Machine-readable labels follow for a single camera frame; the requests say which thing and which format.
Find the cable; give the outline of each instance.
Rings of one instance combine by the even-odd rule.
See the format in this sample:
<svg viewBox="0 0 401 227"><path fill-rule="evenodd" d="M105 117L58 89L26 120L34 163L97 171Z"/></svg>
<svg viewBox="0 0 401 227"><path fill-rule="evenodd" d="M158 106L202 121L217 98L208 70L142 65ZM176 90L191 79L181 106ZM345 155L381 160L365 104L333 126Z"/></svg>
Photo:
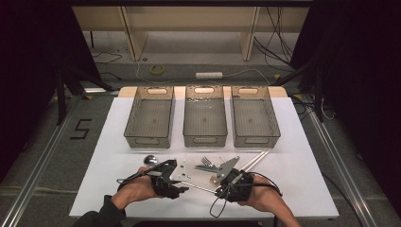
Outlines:
<svg viewBox="0 0 401 227"><path fill-rule="evenodd" d="M154 84L166 84L166 83L169 83L169 82L176 82L176 81L185 81L185 82L189 82L189 81L203 80L203 81L208 81L208 82L215 83L215 84L222 85L222 86L224 86L224 85L226 85L226 86L232 86L231 84L222 84L222 83L218 83L218 82L212 81L212 80L210 80L210 79L171 79L171 80L166 80L166 81L151 81L151 80L147 80L147 79L141 79L141 78L139 78L139 69L140 69L139 60L137 60L136 63L137 63L137 65L138 65L138 68L137 68L137 70L136 70L135 77L136 77L137 79L139 79L139 80L144 81L144 82L149 82L149 83L154 83ZM259 70L257 70L257 69L245 69L245 70L242 70L242 71L240 71L240 72L238 72L238 73L234 73L234 74L227 75L227 76L223 76L223 77L224 77L224 78L233 77L233 76L237 76L237 75L239 75L239 74L242 74L242 73L245 73L245 72L249 72L249 71L255 71L255 72L257 72L257 73L258 73L260 76L262 76L262 78L267 82L268 86L270 85L269 80L268 80Z"/></svg>
<svg viewBox="0 0 401 227"><path fill-rule="evenodd" d="M301 105L304 106L304 110L303 110L301 113L298 113L298 112L297 112L298 115L304 114L304 113L306 112L306 107L313 107L313 105L314 105L313 103L306 103L306 102L303 102L300 98L296 97L296 96L293 95L293 94L289 94L288 96L291 97L291 99L297 101L297 103L294 103L294 105L299 105L299 104L301 104Z"/></svg>
<svg viewBox="0 0 401 227"><path fill-rule="evenodd" d="M248 172L248 173L257 174L257 175L259 175L259 176L265 178L266 180L268 180L268 181L269 181L270 183L272 183L272 185L275 187L275 190L277 191L277 193L278 193L281 197L283 197L283 193L280 191L280 188L277 186L277 184L276 184L274 181L272 181L272 180L269 179L268 177L264 176L263 174L260 174L260 173L257 173L257 172Z"/></svg>
<svg viewBox="0 0 401 227"><path fill-rule="evenodd" d="M309 112L307 114L305 114L305 116L300 120L300 122L302 122L308 115L310 115L310 113L314 112L312 108L308 107Z"/></svg>
<svg viewBox="0 0 401 227"><path fill-rule="evenodd" d="M334 117L336 116L336 113L333 112L333 115L332 115L332 116L330 116L330 117L327 116L326 113L325 113L324 110L323 110L323 103L324 103L324 98L323 98L323 100L322 100L322 105L321 105L321 110L322 110L322 113L323 113L324 117L327 118L328 120L333 120Z"/></svg>
<svg viewBox="0 0 401 227"><path fill-rule="evenodd" d="M226 204L227 204L228 195L230 195L230 187L226 187L226 188L224 189L224 191L220 194L220 195L224 195L224 192L226 192L226 191L227 191L227 193L226 193L226 197L224 198L224 205L223 205L223 207L221 208L220 213L218 213L218 215L216 215L216 216L215 216L214 214L212 214L212 209L213 209L213 207L215 206L216 202L218 201L218 199L222 199L220 196L218 196L218 198L213 202L212 206L210 207L209 214L210 214L212 217L214 217L214 218L219 218L220 215L221 215L221 214L223 213L223 211L224 211L224 208L225 208L225 206L226 206Z"/></svg>
<svg viewBox="0 0 401 227"><path fill-rule="evenodd" d="M359 223L359 225L361 226L361 227L363 227L363 224L362 224L362 220L359 218L359 216L357 215L357 210L356 210L356 208L354 207L354 205L351 203L351 201L348 199L348 197L345 195L345 193L343 193L342 191L341 191L341 189L333 182L333 180L331 180L327 175L325 175L323 172L321 172L322 173L322 176L324 176L325 177L325 179L327 179L327 181L329 181L331 184L333 184L334 185L334 187L336 187L336 189L340 192L340 194L344 197L344 199L345 199L345 201L348 203L348 205L351 207L351 209L352 209L352 211L354 212L354 214L355 214L355 216L357 217L357 222Z"/></svg>
<svg viewBox="0 0 401 227"><path fill-rule="evenodd" d="M227 75L227 76L223 76L223 77L224 77L224 78L229 78L229 77L237 76L237 75L239 75L239 74L242 74L242 73L245 73L245 72L249 72L249 71L256 71L256 72L257 72L260 76L262 76L262 78L267 82L268 86L270 85L269 80L266 79L265 76L264 76L259 70L257 70L257 69L246 69L246 70L243 70L243 71L241 71L241 72L239 72L239 73L235 73L235 74Z"/></svg>
<svg viewBox="0 0 401 227"><path fill-rule="evenodd" d="M109 52L101 52L100 54L93 55L92 58L95 59L95 58L99 57L99 56L102 55L102 54L109 54L109 55L117 56L117 58L116 58L116 59L113 59L113 60L111 60L111 61L106 61L106 62L96 61L95 63L110 63L110 62L113 62L113 61L117 61L117 60L119 60L119 59L121 59L121 58L123 57L123 56L120 55L120 54L112 54L112 53L109 53Z"/></svg>
<svg viewBox="0 0 401 227"><path fill-rule="evenodd" d="M277 67L272 66L271 64L269 64L267 57L270 57L270 58L273 58L273 59L276 59L276 58L273 57L273 56L270 56L266 51L261 50L260 47L257 46L257 45L256 45L256 48L257 48L260 52L262 52L262 53L265 55L265 63L266 63L270 68L277 69L277 70L281 70L281 71L285 71L285 72L290 72L290 73L293 72L293 71L291 71L291 70L281 69L281 68L277 68Z"/></svg>
<svg viewBox="0 0 401 227"><path fill-rule="evenodd" d="M283 60L283 59L280 58L278 55L276 55L274 52L272 52L271 50L269 50L266 46L264 46L263 44L261 44L257 38L254 38L254 39L255 39L256 42L263 48L263 50L265 50L265 52L264 52L264 51L260 50L260 48L258 48L258 46L256 46L256 48L258 48L259 51L261 51L262 53L265 54L265 57L267 56L267 57L270 57L270 58L273 58L273 59L282 61L284 64L286 64L286 65L289 66L289 62L288 62L288 61Z"/></svg>
<svg viewBox="0 0 401 227"><path fill-rule="evenodd" d="M282 28L282 25L283 25L283 20L281 19L281 16L282 16L282 13L283 13L283 8L281 8L281 7L278 7L278 8L277 8L277 23L276 23L276 26L274 25L274 22L273 22L273 19L272 19L272 17L271 17L269 8L266 7L266 9L267 9L267 11L268 11L271 24L272 24L273 27L274 27L274 32L273 32L273 34L276 33L276 34L277 34L277 37L280 39L280 45L281 45L281 49L282 49L282 51L283 51L283 54L284 54L285 58L287 59L287 61L289 61L287 55L289 55L289 56L291 57L291 54L289 54L289 52L292 53L292 50L291 50L291 49L289 48L289 46L287 45L287 42L286 42L286 40L284 39L284 34L283 34L283 32L282 32L282 29L281 29L281 28Z"/></svg>
<svg viewBox="0 0 401 227"><path fill-rule="evenodd" d="M99 73L99 74L100 74L100 75L101 75L101 74L110 74L110 75L114 76L115 78L117 78L118 80L122 80L121 77L119 77L118 75L116 75L116 74L114 74L114 73L111 73L111 72L104 72L104 73Z"/></svg>

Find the forearm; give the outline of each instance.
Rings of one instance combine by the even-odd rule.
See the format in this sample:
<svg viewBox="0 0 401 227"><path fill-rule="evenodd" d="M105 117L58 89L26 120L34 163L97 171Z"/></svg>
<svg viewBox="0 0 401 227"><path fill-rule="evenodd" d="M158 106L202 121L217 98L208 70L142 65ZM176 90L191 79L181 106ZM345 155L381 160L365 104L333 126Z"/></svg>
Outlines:
<svg viewBox="0 0 401 227"><path fill-rule="evenodd" d="M300 223L294 217L287 206L280 207L273 213L286 227L300 227Z"/></svg>
<svg viewBox="0 0 401 227"><path fill-rule="evenodd" d="M73 227L85 226L118 226L124 219L124 211L120 211L110 200L108 196L104 197L104 203L99 212L91 211L84 214L73 224Z"/></svg>

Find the bin handle cutout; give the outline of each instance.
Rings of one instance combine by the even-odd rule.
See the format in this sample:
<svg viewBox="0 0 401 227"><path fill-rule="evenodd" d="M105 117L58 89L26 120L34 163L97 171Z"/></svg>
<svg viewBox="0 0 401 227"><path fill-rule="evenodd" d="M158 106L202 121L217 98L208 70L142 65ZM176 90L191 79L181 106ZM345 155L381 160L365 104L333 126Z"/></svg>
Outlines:
<svg viewBox="0 0 401 227"><path fill-rule="evenodd" d="M218 142L217 138L194 138L195 144L215 144Z"/></svg>
<svg viewBox="0 0 401 227"><path fill-rule="evenodd" d="M195 88L195 93L214 93L215 89L211 87L200 87L200 88Z"/></svg>
<svg viewBox="0 0 401 227"><path fill-rule="evenodd" d="M254 94L257 94L258 89L257 88L240 88L240 89L238 89L238 92L240 94L254 95Z"/></svg>
<svg viewBox="0 0 401 227"><path fill-rule="evenodd" d="M167 94L167 89L165 89L165 88L149 88L148 93L151 95L165 95L165 94Z"/></svg>

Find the plastic storage bin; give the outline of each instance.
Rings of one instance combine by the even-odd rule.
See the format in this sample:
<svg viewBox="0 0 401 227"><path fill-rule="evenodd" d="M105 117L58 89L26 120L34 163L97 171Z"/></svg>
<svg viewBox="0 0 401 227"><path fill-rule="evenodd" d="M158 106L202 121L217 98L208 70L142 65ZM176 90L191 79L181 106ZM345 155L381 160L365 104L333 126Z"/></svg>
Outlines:
<svg viewBox="0 0 401 227"><path fill-rule="evenodd" d="M124 132L132 148L169 148L174 87L138 87Z"/></svg>
<svg viewBox="0 0 401 227"><path fill-rule="evenodd" d="M224 147L227 120L222 86L185 88L183 140L186 147Z"/></svg>
<svg viewBox="0 0 401 227"><path fill-rule="evenodd" d="M280 130L267 86L232 86L236 148L273 148Z"/></svg>

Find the human hand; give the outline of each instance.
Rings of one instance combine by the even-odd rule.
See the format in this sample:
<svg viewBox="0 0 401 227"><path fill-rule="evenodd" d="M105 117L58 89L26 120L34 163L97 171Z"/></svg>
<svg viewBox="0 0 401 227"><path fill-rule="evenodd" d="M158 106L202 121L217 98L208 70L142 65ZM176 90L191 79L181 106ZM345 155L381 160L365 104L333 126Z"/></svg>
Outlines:
<svg viewBox="0 0 401 227"><path fill-rule="evenodd" d="M253 183L271 184L266 178L253 174ZM271 187L255 186L247 201L239 201L239 205L248 205L261 212L272 212L286 226L301 226L295 219L283 198Z"/></svg>
<svg viewBox="0 0 401 227"><path fill-rule="evenodd" d="M148 169L149 167L141 166L138 172ZM112 196L111 201L119 210L123 210L134 201L145 201L150 198L158 198L158 195L151 186L150 176L142 176L124 185Z"/></svg>

